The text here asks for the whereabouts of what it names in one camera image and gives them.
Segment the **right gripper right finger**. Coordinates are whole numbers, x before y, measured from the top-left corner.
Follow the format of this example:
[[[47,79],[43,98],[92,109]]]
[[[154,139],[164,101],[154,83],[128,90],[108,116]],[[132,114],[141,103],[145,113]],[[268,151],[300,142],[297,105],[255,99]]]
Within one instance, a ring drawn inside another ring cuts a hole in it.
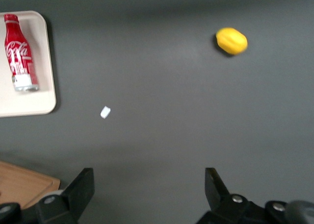
[[[264,207],[242,195],[231,194],[215,168],[205,169],[205,194],[210,211],[199,224],[287,224],[286,202],[271,200]]]

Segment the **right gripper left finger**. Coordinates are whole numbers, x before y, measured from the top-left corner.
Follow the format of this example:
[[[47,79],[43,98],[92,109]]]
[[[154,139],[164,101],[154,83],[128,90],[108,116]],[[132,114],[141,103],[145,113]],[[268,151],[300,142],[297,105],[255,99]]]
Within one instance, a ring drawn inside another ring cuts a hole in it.
[[[60,194],[47,195],[35,205],[38,223],[77,224],[94,192],[94,170],[84,168]]]

